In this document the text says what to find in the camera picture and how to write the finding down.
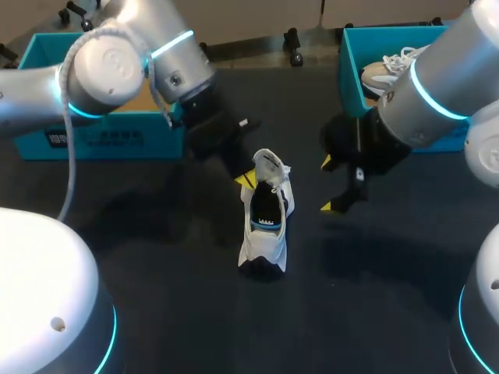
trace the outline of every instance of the shoe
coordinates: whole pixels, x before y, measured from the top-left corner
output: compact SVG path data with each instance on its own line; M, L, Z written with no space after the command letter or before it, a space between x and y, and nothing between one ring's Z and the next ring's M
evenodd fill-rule
M427 47L418 49L404 47L400 51L400 56L383 56L382 62L373 62L364 67L360 72L360 81L365 96L369 99L379 99Z
M291 168L270 150L259 150L253 157L257 175L254 190L243 186L244 241L238 266L244 263L269 263L286 271L286 219L295 209L289 181Z

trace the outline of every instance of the white cable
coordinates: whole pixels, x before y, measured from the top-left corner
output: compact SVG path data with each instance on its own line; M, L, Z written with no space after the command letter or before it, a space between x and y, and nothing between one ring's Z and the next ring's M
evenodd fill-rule
M168 125L172 127L172 120L168 114L168 110L165 107L163 100L160 98L158 91L156 90L156 77L154 74L154 63L151 52L147 48L146 44L138 38L137 35L132 33L129 29L116 23L113 19L106 21L105 23L114 23L113 26L100 27L98 29L84 33L81 37L76 40L68 53L64 58L64 62L61 65L59 72L59 86L61 88L61 101L62 101L62 116L64 118L64 125L67 136L68 143L68 161L69 161L69 177L68 177L68 188L65 195L64 204L62 205L61 212L59 213L57 219L59 221L64 221L71 203L73 201L74 189L76 184L76 155L75 155L75 144L74 144L74 131L73 131L73 121L71 119L71 111L69 108L69 93L68 93L68 80L69 72L73 60L76 57L78 51L91 39L103 36L114 36L123 37L128 42L130 42L136 50L142 52L147 59L147 69L148 69L148 80L150 94L154 99L154 103L160 108L161 114L165 117Z

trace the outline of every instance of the black surface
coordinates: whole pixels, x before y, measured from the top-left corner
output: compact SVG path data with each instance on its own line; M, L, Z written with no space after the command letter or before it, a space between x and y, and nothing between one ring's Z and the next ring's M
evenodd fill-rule
M345 187L320 171L319 128L339 112L333 69L231 70L241 110L292 167L288 269L241 277L239 189L206 164L79 163L69 218L99 262L128 344L128 374L451 374L447 323L499 195L460 154L413 155L344 218L319 209ZM55 216L66 163L0 147L0 205Z

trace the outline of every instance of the blue plastic bin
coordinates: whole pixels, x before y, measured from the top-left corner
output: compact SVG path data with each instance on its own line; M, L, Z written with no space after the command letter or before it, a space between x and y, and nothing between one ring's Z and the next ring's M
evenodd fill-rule
M404 47L421 48L433 43L446 26L364 27L345 29L340 52L339 87L343 108L348 115L362 117L369 110L362 91L359 71L384 55L400 55ZM469 123L433 146L416 152L457 152L464 147Z
M36 34L19 69L62 62L81 34ZM64 125L52 126L15 139L24 160L67 160ZM160 113L111 113L89 126L75 128L79 160L178 159L183 153L183 130L171 130Z

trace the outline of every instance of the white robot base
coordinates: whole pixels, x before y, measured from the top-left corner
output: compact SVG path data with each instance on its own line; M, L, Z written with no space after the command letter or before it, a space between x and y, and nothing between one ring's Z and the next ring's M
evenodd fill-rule
M123 374L118 317L83 240L0 208L0 373Z
M456 374L499 373L499 225L482 245L451 323Z

